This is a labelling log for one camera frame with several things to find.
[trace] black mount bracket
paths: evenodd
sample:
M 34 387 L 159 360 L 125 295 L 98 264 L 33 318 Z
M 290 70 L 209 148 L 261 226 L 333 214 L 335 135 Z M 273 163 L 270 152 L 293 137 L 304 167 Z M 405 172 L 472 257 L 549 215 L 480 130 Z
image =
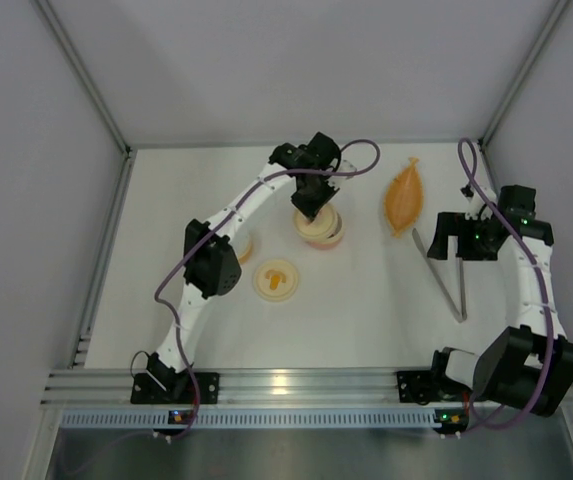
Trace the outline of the black mount bracket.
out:
M 208 222 L 192 220 L 186 226 L 184 255 L 210 231 Z M 215 234 L 186 262 L 186 283 L 199 288 L 204 298 L 226 295 L 242 275 L 237 255 L 229 242 L 228 236 Z
M 433 402 L 463 402 L 470 393 L 466 385 L 446 377 L 446 366 L 452 349 L 433 353 L 433 363 L 426 370 L 396 372 L 399 401 L 428 405 Z
M 215 405 L 219 396 L 217 372 L 195 372 L 202 405 Z M 146 372 L 135 375 L 130 403 L 133 405 L 190 405 L 195 389 L 186 371 L 177 373 L 153 353 L 148 357 Z
M 275 148 L 268 163 L 277 163 L 287 170 L 305 168 L 325 171 L 333 166 L 339 168 L 341 161 L 342 153 L 339 146 L 330 137 L 317 132 L 308 145 L 295 147 L 290 143 L 284 143 Z M 297 191 L 291 196 L 291 202 L 312 221 L 338 190 L 328 183 L 327 176 L 311 174 L 291 176 L 295 177 L 297 185 Z
M 531 354 L 543 361 L 546 337 L 525 325 L 508 327 L 477 361 L 473 390 L 489 400 L 522 409 L 535 390 L 541 369 L 526 366 Z M 573 343 L 558 337 L 544 389 L 531 413 L 549 417 L 573 384 Z
M 549 223 L 535 219 L 533 188 L 520 185 L 502 187 L 497 208 L 522 237 L 536 238 L 553 245 L 553 230 Z M 466 219 L 465 214 L 441 212 L 433 243 L 427 256 L 436 260 L 448 258 L 448 237 L 457 237 L 457 257 L 462 260 L 497 260 L 497 252 L 508 238 L 508 230 L 495 216 L 487 220 Z

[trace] metal frame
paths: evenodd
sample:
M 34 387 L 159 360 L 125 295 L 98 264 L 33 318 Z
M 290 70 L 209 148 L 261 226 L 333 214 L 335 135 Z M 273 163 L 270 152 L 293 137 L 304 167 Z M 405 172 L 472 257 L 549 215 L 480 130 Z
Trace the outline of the metal frame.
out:
M 35 7 L 38 16 L 42 19 L 46 28 L 48 28 L 53 35 L 53 38 L 61 49 L 62 55 L 70 65 L 71 70 L 75 77 L 77 77 L 81 87 L 84 89 L 91 105 L 95 107 L 95 110 L 104 122 L 106 129 L 113 137 L 117 148 L 123 154 L 128 154 L 130 152 L 130 147 L 126 144 L 126 140 L 117 126 L 113 115 L 106 106 L 104 98 L 93 81 L 90 73 L 88 73 L 88 69 L 84 65 L 79 53 L 77 53 L 77 49 L 75 48 L 70 35 L 66 31 L 66 28 L 64 28 L 64 25 L 60 21 L 57 12 L 50 3 L 50 0 L 30 0 L 30 2 Z
M 511 107 L 515 103 L 515 100 L 519 96 L 519 93 L 524 88 L 527 80 L 530 78 L 535 65 L 539 62 L 542 54 L 550 44 L 553 34 L 557 31 L 557 28 L 561 25 L 562 20 L 568 13 L 573 0 L 557 0 L 553 7 L 551 8 L 546 20 L 543 22 L 535 41 L 528 49 L 526 56 L 522 60 L 515 76 L 510 81 L 508 88 L 506 89 L 504 95 L 502 96 L 499 105 L 493 112 L 490 123 L 484 130 L 484 134 L 480 139 L 480 145 L 482 151 L 485 151 L 490 142 L 492 141 L 495 133 L 499 129 L 501 123 L 504 121 Z
M 101 92 L 89 74 L 83 60 L 59 19 L 50 0 L 31 0 L 36 12 L 52 33 L 69 63 L 73 74 L 79 80 L 91 104 L 102 119 L 117 148 L 123 153 L 124 166 L 116 186 L 109 215 L 103 230 L 96 268 L 89 286 L 87 300 L 79 324 L 79 337 L 71 347 L 70 369 L 56 370 L 48 379 L 42 400 L 42 420 L 36 432 L 31 455 L 26 464 L 23 478 L 44 478 L 55 445 L 57 431 L 65 415 L 72 411 L 125 413 L 164 411 L 172 406 L 133 406 L 129 403 L 132 378 L 123 370 L 84 370 L 85 351 L 90 342 L 92 325 L 108 268 L 115 235 L 124 205 L 130 175 L 133 169 L 134 152 L 122 135 Z M 535 65 L 550 43 L 554 32 L 568 12 L 573 0 L 557 0 L 537 33 L 523 61 L 516 70 L 510 85 L 500 99 L 480 147 L 482 159 L 487 167 L 493 186 L 496 186 L 493 169 L 484 155 L 497 129 L 506 118 L 511 107 L 526 84 Z M 403 412 L 408 405 L 398 400 L 395 369 L 314 369 L 314 370 L 225 370 L 220 372 L 220 403 L 204 406 L 206 415 L 238 415 L 240 412 Z M 459 407 L 440 404 L 439 408 Z M 416 407 L 413 411 L 432 412 L 435 406 Z M 569 437 L 573 444 L 573 387 L 562 404 Z M 381 421 L 372 421 L 369 426 L 390 426 Z

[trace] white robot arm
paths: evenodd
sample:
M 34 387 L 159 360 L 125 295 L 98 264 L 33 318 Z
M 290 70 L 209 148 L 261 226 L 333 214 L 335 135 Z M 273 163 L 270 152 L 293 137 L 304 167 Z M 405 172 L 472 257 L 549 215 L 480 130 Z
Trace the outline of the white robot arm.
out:
M 341 163 L 337 172 L 355 173 L 355 167 L 347 160 L 339 160 Z M 210 225 L 217 225 L 222 222 L 231 212 L 232 218 L 217 232 L 220 237 L 228 237 L 233 249 L 237 252 L 243 251 L 249 241 L 249 233 L 275 205 L 291 196 L 296 190 L 296 179 L 289 175 L 281 175 L 271 180 L 268 177 L 275 176 L 279 172 L 286 173 L 288 169 L 273 163 L 266 164 L 256 180 L 245 188 L 228 206 L 218 213 L 208 218 L 206 222 Z M 341 183 L 350 177 L 334 177 L 328 180 L 335 190 L 339 190 Z M 253 188 L 257 183 L 261 186 L 257 188 L 248 201 L 241 207 L 235 205 Z M 177 346 L 176 328 L 181 328 L 182 343 L 184 351 L 189 360 L 195 358 L 195 349 L 201 332 L 210 317 L 214 297 L 204 298 L 202 291 L 194 284 L 184 285 L 184 291 L 179 304 L 178 313 L 181 318 L 181 325 L 171 325 L 166 338 L 157 349 L 159 359 L 168 367 L 172 367 L 177 372 L 186 368 L 183 364 Z
M 448 238 L 456 236 L 462 260 L 497 261 L 504 278 L 508 328 L 485 351 L 436 352 L 432 378 L 441 391 L 470 389 L 477 398 L 518 409 L 529 404 L 532 413 L 549 416 L 573 382 L 573 344 L 565 338 L 553 298 L 552 228 L 535 219 L 534 189 L 503 187 L 495 205 L 493 192 L 475 187 L 475 195 L 469 186 L 462 189 L 470 199 L 466 212 L 438 215 L 427 255 L 446 259 Z M 486 197 L 481 202 L 477 190 Z M 550 360 L 544 361 L 551 351 Z M 536 397 L 540 377 L 545 383 Z
M 184 373 L 189 366 L 186 363 L 192 365 L 194 361 L 213 297 L 228 293 L 241 276 L 235 251 L 244 250 L 250 230 L 287 196 L 304 216 L 313 220 L 343 181 L 374 168 L 380 157 L 379 147 L 369 140 L 356 140 L 344 149 L 354 143 L 368 143 L 376 150 L 375 161 L 360 171 L 343 160 L 343 150 L 322 133 L 317 133 L 307 145 L 281 145 L 258 177 L 229 205 L 203 223 L 197 220 L 189 223 L 184 258 L 155 294 L 158 302 L 177 314 L 177 321 L 155 353 L 149 355 L 145 374 L 136 376 L 132 403 L 178 402 L 186 387 Z M 159 294 L 182 266 L 186 282 L 179 307 L 175 309 L 160 299 Z

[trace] purple cable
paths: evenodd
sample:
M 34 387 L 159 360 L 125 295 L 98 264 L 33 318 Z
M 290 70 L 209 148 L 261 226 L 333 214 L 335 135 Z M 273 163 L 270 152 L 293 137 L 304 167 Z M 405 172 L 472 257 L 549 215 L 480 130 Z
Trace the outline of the purple cable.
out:
M 281 177 L 283 175 L 302 175 L 303 174 L 303 175 L 321 175 L 321 176 L 325 176 L 325 177 L 354 177 L 357 175 L 363 175 L 365 173 L 370 172 L 379 163 L 379 160 L 381 158 L 381 150 L 379 148 L 379 145 L 377 145 L 377 143 L 375 143 L 374 141 L 368 140 L 365 138 L 360 138 L 360 139 L 348 142 L 346 145 L 344 145 L 342 147 L 341 151 L 344 152 L 347 148 L 349 148 L 353 145 L 357 145 L 357 144 L 367 144 L 367 145 L 372 146 L 375 149 L 375 160 L 373 160 L 373 162 L 368 167 L 366 167 L 362 170 L 357 170 L 356 172 L 333 172 L 333 171 L 312 170 L 312 169 L 307 169 L 307 168 L 295 168 L 292 170 L 284 170 L 281 172 L 276 172 L 276 173 L 272 173 L 270 175 L 267 175 L 263 181 L 268 182 L 268 181 L 271 181 L 275 178 Z M 239 201 L 235 205 L 235 209 L 239 209 L 244 203 L 246 203 L 246 201 L 253 195 L 253 193 L 255 193 L 255 191 L 257 191 L 257 189 L 259 187 L 261 187 L 262 185 L 264 185 L 264 183 L 257 182 L 251 188 L 249 188 L 248 191 L 239 199 Z M 186 255 L 184 255 L 184 258 L 182 258 L 179 261 L 179 263 L 177 265 L 175 265 L 175 267 L 173 267 L 173 269 L 170 271 L 170 273 L 168 275 L 166 275 L 166 278 L 164 278 L 164 280 L 162 280 L 162 283 L 159 284 L 159 287 L 157 287 L 157 290 L 155 290 L 155 295 L 154 295 L 155 301 L 157 303 L 160 303 L 160 304 L 166 306 L 171 311 L 171 313 L 173 314 L 173 319 L 175 321 L 175 325 L 177 326 L 177 328 L 176 328 L 176 331 L 177 331 L 177 349 L 179 350 L 179 356 L 181 357 L 182 362 L 184 362 L 184 365 L 186 365 L 186 371 L 188 372 L 188 376 L 190 378 L 190 381 L 193 384 L 193 387 L 195 389 L 195 406 L 193 408 L 193 413 L 191 415 L 190 422 L 188 422 L 188 424 L 186 424 L 186 428 L 184 428 L 182 433 L 180 433 L 176 437 L 173 437 L 173 440 L 179 440 L 180 438 L 183 438 L 184 436 L 186 436 L 188 434 L 188 432 L 191 430 L 191 428 L 193 427 L 193 425 L 195 424 L 195 420 L 197 420 L 197 415 L 199 413 L 199 408 L 201 406 L 201 395 L 199 392 L 199 385 L 197 383 L 197 378 L 195 377 L 195 371 L 194 371 L 192 365 L 190 364 L 190 362 L 188 361 L 188 357 L 186 356 L 186 352 L 184 351 L 184 347 L 182 345 L 181 328 L 179 328 L 180 327 L 179 313 L 177 312 L 177 309 L 175 308 L 175 306 L 172 303 L 170 303 L 166 299 L 161 298 L 160 295 L 161 295 L 162 291 L 166 288 L 166 286 L 170 283 L 170 281 L 175 277 L 175 275 L 177 275 L 177 273 L 186 265 L 186 262 L 188 262 L 188 260 L 190 260 L 193 257 L 193 255 L 195 255 L 195 253 L 197 253 L 197 250 L 199 250 L 201 247 L 203 247 L 206 244 L 206 242 L 208 242 L 213 237 L 213 235 L 215 235 L 224 225 L 226 225 L 226 223 L 228 223 L 230 221 L 230 219 L 233 217 L 234 214 L 235 214 L 235 212 L 231 211 L 210 232 L 208 232 L 201 240 L 199 240 L 195 244 L 195 246 L 193 248 L 191 248 L 188 251 L 188 253 L 186 253 Z M 115 447 L 116 445 L 118 445 L 122 441 L 127 440 L 129 438 L 138 437 L 141 435 L 148 435 L 148 434 L 149 434 L 148 432 L 127 433 L 127 434 L 125 434 L 119 438 L 116 438 L 112 442 L 108 443 L 106 446 L 104 446 L 100 450 L 99 453 L 97 453 L 95 456 L 93 456 L 90 460 L 87 460 L 86 462 L 84 462 L 80 467 L 76 468 L 75 470 L 67 470 L 65 467 L 62 467 L 62 469 L 64 470 L 64 473 L 68 476 L 77 475 L 78 473 L 81 473 L 82 471 L 86 470 L 90 465 L 92 465 L 97 460 L 97 458 L 99 458 L 101 455 L 103 455 L 106 451 Z
M 533 255 L 533 252 L 530 251 L 530 248 L 528 248 L 528 245 L 526 245 L 524 240 L 522 240 L 517 230 L 515 230 L 515 228 L 513 228 L 513 226 L 506 219 L 506 217 L 502 215 L 502 213 L 495 206 L 495 204 L 490 201 L 490 199 L 486 196 L 484 191 L 481 189 L 481 187 L 475 180 L 475 174 L 470 171 L 468 165 L 466 164 L 466 158 L 464 157 L 464 150 L 463 150 L 464 144 L 468 145 L 470 151 L 473 153 L 473 172 L 477 169 L 477 152 L 475 151 L 473 143 L 468 138 L 462 138 L 457 144 L 457 154 L 459 155 L 459 161 L 462 164 L 464 173 L 466 173 L 466 176 L 468 177 L 469 184 L 475 189 L 475 191 L 479 194 L 484 203 L 488 206 L 488 208 L 490 208 L 490 210 L 501 222 L 501 224 L 506 228 L 506 230 L 508 230 L 508 233 L 510 233 L 511 236 L 515 239 L 515 241 L 524 251 L 526 258 L 528 258 L 528 261 L 533 266 L 533 270 L 535 270 L 535 276 L 537 277 L 537 283 L 539 284 L 539 290 L 542 296 L 542 304 L 543 304 L 542 309 L 544 311 L 544 317 L 546 319 L 546 352 L 544 353 L 544 361 L 542 363 L 542 369 L 539 374 L 539 378 L 537 379 L 537 384 L 535 385 L 535 390 L 533 391 L 533 394 L 531 395 L 530 399 L 528 400 L 528 403 L 526 403 L 524 408 L 514 418 L 505 423 L 502 424 L 488 423 L 490 420 L 495 418 L 499 414 L 499 412 L 501 412 L 503 406 L 499 407 L 497 410 L 491 413 L 490 416 L 488 416 L 487 418 L 481 419 L 481 417 L 475 410 L 474 406 L 475 394 L 473 393 L 473 395 L 471 396 L 469 402 L 470 411 L 476 419 L 480 420 L 480 422 L 474 425 L 469 430 L 467 430 L 466 433 L 472 432 L 476 428 L 479 428 L 480 426 L 484 426 L 485 428 L 488 428 L 490 430 L 506 430 L 519 424 L 526 417 L 526 415 L 530 413 L 530 411 L 533 409 L 533 407 L 539 400 L 539 396 L 541 395 L 542 390 L 544 389 L 544 384 L 546 383 L 546 378 L 548 377 L 548 372 L 550 371 L 550 365 L 553 358 L 553 343 L 554 343 L 553 316 L 551 314 L 550 307 L 548 307 L 548 300 L 549 300 L 548 290 L 546 289 L 546 281 L 544 280 L 544 274 L 542 273 L 541 268 L 537 264 L 537 259 L 535 258 L 535 255 Z

